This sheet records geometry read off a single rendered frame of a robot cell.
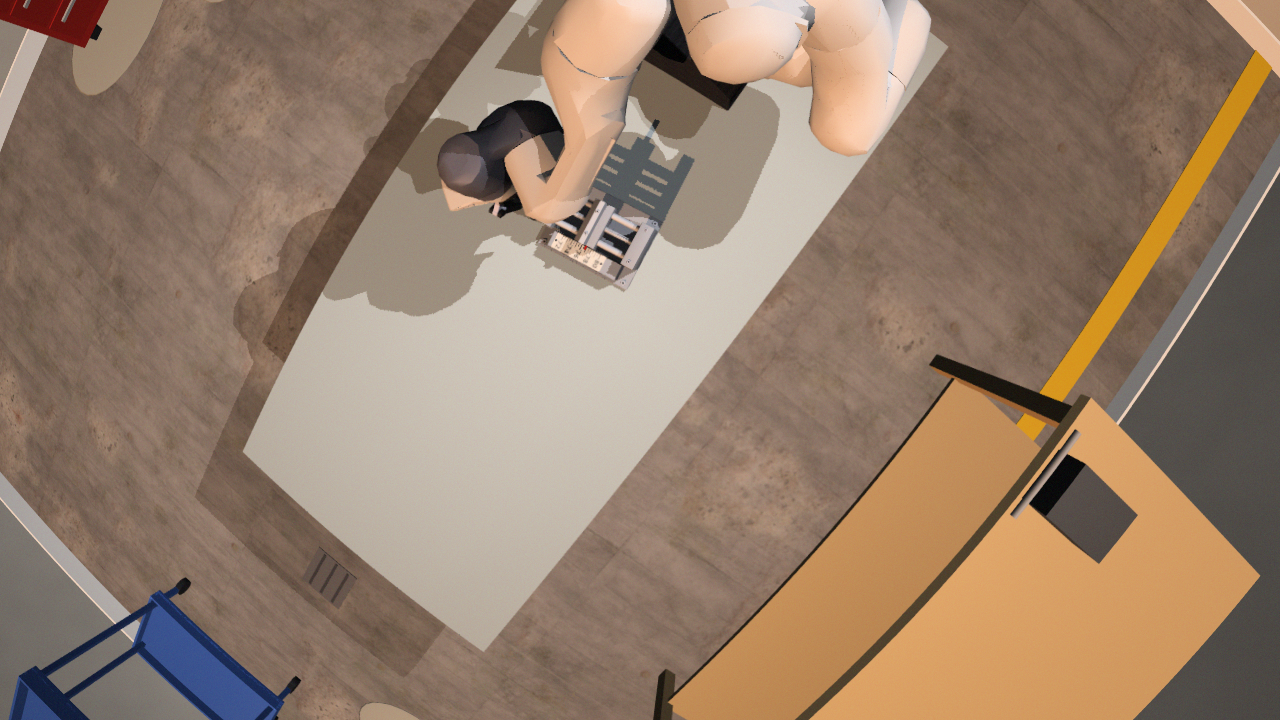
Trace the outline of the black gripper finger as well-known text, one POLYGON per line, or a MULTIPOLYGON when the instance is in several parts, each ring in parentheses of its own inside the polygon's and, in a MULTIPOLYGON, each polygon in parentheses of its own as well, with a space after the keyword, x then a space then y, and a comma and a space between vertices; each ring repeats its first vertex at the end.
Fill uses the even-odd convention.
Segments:
POLYGON ((504 217, 504 215, 506 215, 507 213, 509 213, 509 211, 517 211, 517 210, 520 210, 521 208, 524 208, 524 206, 522 206, 522 204, 521 204, 521 201, 520 201, 520 199, 518 199, 518 196, 517 196, 517 197, 515 197, 515 199, 512 199, 512 200, 507 201, 507 202, 506 202, 506 204, 503 204, 503 205, 499 205, 499 202, 494 202, 494 205, 493 205, 493 206, 492 206, 492 208, 489 209, 489 213, 492 213, 492 214, 493 214, 493 215, 495 215, 495 217, 499 217, 499 218, 502 218, 502 217, 504 217))

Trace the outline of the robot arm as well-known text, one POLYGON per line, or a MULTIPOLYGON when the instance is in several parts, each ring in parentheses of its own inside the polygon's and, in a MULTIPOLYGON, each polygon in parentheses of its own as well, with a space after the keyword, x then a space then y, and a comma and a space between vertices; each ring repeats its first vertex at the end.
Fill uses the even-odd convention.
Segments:
POLYGON ((447 138, 436 167, 451 211, 516 192, 538 222, 580 211, 671 12, 701 76, 812 86, 812 133, 845 156, 867 154, 884 132, 931 32, 918 0, 564 0, 541 49, 562 126, 545 102, 517 100, 447 138))

